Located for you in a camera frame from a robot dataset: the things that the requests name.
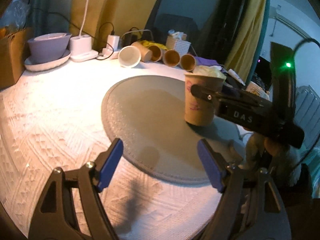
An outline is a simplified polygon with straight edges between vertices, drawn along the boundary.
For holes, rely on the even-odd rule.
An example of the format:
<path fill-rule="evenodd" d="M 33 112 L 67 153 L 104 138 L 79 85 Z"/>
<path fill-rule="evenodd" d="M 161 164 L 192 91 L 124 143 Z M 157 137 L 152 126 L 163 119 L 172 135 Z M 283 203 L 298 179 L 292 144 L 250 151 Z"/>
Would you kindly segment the brown paper cup lying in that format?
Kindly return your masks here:
<path fill-rule="evenodd" d="M 180 62 L 180 55 L 175 50 L 166 50 L 163 55 L 163 62 L 168 67 L 176 67 Z"/>
<path fill-rule="evenodd" d="M 185 54 L 180 59 L 180 67 L 188 72 L 192 72 L 196 67 L 196 59 L 193 55 Z"/>
<path fill-rule="evenodd" d="M 157 45 L 151 45 L 149 46 L 149 50 L 152 52 L 151 61 L 152 62 L 158 62 L 163 57 L 163 50 L 159 48 Z"/>
<path fill-rule="evenodd" d="M 149 62 L 152 58 L 152 51 L 149 48 L 146 48 L 139 42 L 133 42 L 132 46 L 136 47 L 141 54 L 141 61 L 142 62 Z"/>

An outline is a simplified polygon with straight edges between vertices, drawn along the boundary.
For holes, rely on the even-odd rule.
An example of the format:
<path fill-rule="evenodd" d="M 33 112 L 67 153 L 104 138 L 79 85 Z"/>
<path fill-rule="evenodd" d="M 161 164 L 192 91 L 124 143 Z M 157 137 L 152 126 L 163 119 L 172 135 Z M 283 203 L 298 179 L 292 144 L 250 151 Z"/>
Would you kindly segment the white paper cup lying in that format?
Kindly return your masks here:
<path fill-rule="evenodd" d="M 141 53 L 135 46 L 126 46 L 118 54 L 118 60 L 124 68 L 134 68 L 141 60 Z"/>

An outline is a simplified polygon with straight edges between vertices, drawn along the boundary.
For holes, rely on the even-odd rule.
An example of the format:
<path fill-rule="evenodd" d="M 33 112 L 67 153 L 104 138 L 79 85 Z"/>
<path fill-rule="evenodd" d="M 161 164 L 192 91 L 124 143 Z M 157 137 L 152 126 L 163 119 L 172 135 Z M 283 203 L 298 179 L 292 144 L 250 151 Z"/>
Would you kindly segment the white cartoon mug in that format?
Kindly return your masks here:
<path fill-rule="evenodd" d="M 257 96 L 259 96 L 259 97 L 261 97 L 263 99 L 266 99 L 266 100 L 270 99 L 269 95 L 259 85 L 257 85 L 253 81 L 251 81 L 248 84 L 248 86 L 246 88 L 246 91 L 250 92 L 250 93 L 252 93 L 254 95 L 257 95 Z"/>

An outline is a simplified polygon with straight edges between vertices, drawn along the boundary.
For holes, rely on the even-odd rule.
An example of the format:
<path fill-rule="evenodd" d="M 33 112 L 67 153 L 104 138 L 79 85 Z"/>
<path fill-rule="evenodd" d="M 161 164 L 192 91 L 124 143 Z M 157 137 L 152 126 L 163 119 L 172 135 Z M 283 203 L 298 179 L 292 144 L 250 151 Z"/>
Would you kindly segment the white tube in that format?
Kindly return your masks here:
<path fill-rule="evenodd" d="M 236 79 L 239 83 L 241 83 L 243 86 L 245 86 L 246 84 L 244 83 L 244 81 L 240 78 L 240 76 L 232 69 L 228 70 L 228 74 L 233 77 L 234 79 Z"/>

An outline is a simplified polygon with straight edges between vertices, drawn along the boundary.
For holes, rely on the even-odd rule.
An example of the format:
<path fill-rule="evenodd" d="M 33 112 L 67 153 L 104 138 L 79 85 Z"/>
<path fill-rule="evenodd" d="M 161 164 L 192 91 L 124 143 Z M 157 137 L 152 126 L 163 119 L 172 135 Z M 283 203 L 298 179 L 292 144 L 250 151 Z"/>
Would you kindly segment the purple cloth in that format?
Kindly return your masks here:
<path fill-rule="evenodd" d="M 216 60 L 211 60 L 211 59 L 205 59 L 202 57 L 195 57 L 196 63 L 198 66 L 206 66 L 206 67 L 211 67 L 211 66 L 219 66 L 221 65 L 216 61 Z"/>

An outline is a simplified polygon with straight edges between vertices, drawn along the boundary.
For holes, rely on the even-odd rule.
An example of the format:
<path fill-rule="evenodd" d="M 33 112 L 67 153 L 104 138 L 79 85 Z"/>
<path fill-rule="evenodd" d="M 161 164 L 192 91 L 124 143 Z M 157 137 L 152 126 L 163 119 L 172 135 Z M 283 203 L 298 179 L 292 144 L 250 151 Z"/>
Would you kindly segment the air conditioner unit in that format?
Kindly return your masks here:
<path fill-rule="evenodd" d="M 281 12 L 279 8 L 270 6 L 269 18 L 281 23 L 302 38 L 311 38 L 315 26 L 313 20 L 300 10 Z"/>

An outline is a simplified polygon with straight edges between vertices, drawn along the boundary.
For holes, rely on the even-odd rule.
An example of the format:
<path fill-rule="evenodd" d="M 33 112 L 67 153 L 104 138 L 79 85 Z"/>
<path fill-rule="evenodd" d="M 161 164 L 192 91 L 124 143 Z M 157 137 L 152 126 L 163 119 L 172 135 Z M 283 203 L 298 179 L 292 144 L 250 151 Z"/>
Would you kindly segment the round grey placemat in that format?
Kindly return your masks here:
<path fill-rule="evenodd" d="M 184 119 L 184 82 L 164 76 L 134 76 L 105 94 L 101 119 L 109 139 L 124 144 L 124 158 L 142 172 L 173 184 L 202 185 L 209 179 L 197 154 L 206 139 L 228 162 L 242 163 L 245 145 L 237 126 L 215 117 L 207 127 Z"/>

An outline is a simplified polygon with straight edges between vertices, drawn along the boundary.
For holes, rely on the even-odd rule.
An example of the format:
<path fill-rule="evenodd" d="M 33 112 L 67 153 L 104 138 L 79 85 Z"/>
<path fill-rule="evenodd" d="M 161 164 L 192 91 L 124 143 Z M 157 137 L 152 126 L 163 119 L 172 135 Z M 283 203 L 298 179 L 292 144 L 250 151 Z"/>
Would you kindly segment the white woven basket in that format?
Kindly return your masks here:
<path fill-rule="evenodd" d="M 175 50 L 180 56 L 183 56 L 188 53 L 190 45 L 191 43 L 187 41 L 187 35 L 184 32 L 173 29 L 168 31 L 165 44 L 168 49 Z"/>

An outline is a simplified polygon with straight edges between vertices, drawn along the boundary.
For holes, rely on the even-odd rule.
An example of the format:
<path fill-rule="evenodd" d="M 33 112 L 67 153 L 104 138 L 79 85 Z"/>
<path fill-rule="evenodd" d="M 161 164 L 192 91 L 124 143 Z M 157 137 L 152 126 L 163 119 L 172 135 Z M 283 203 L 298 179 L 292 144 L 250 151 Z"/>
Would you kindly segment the white plate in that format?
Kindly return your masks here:
<path fill-rule="evenodd" d="M 37 64 L 32 63 L 31 56 L 30 56 L 24 61 L 24 66 L 26 70 L 30 72 L 42 72 L 42 71 L 50 70 L 63 65 L 68 61 L 70 56 L 71 56 L 71 52 L 68 49 L 66 49 L 61 58 L 54 61 L 49 61 L 46 63 L 37 63 Z"/>

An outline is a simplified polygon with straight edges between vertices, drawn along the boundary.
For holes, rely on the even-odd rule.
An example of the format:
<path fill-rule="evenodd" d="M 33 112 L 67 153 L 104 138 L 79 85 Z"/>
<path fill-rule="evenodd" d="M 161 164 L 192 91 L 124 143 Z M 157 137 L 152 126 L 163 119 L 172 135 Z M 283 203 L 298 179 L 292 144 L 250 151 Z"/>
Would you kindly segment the white desk lamp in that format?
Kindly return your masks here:
<path fill-rule="evenodd" d="M 118 0 L 72 0 L 69 41 L 70 59 L 84 62 L 97 59 L 114 35 Z"/>

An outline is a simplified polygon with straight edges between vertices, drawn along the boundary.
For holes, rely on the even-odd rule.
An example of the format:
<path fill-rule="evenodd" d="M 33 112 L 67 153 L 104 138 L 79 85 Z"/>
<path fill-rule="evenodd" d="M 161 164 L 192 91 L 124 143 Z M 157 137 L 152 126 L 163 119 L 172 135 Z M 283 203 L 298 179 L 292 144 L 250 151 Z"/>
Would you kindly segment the purple bowl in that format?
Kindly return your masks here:
<path fill-rule="evenodd" d="M 61 58 L 71 36 L 71 33 L 50 33 L 29 39 L 31 62 L 41 64 Z"/>

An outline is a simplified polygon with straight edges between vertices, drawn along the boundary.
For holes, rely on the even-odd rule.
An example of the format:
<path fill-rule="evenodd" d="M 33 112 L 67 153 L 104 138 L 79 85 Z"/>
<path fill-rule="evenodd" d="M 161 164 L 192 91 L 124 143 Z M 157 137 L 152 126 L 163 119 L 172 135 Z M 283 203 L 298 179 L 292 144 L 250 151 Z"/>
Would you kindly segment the black power adapter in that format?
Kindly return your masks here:
<path fill-rule="evenodd" d="M 131 44 L 133 44 L 137 40 L 138 40 L 138 36 L 136 34 L 127 33 L 127 34 L 124 35 L 123 46 L 124 47 L 130 46 Z"/>

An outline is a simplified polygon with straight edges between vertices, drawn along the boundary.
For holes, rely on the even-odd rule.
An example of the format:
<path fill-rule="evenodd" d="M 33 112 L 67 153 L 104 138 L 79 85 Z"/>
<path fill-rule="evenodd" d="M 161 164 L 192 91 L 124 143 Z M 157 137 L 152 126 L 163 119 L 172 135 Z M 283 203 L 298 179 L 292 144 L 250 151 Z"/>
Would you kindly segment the white charger plug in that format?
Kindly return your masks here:
<path fill-rule="evenodd" d="M 106 48 L 108 50 L 117 51 L 118 45 L 119 45 L 119 39 L 120 39 L 120 37 L 117 35 L 108 35 Z"/>

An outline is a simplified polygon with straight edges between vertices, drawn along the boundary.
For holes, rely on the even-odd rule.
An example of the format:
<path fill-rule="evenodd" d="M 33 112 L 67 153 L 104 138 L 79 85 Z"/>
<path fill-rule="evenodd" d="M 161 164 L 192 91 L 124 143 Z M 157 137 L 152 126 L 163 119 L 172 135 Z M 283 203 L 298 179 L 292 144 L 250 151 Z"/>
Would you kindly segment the teal curtain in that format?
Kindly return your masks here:
<path fill-rule="evenodd" d="M 35 36 L 69 32 L 72 0 L 30 0 L 27 26 Z"/>

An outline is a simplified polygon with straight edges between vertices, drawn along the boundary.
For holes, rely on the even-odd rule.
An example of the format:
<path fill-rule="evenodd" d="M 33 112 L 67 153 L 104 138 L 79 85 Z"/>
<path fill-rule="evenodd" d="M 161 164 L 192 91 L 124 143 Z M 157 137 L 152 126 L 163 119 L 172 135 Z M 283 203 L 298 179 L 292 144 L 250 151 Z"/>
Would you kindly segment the plastic bag of fruit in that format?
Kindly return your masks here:
<path fill-rule="evenodd" d="M 1 17 L 1 38 L 22 30 L 31 9 L 31 0 L 12 0 Z"/>

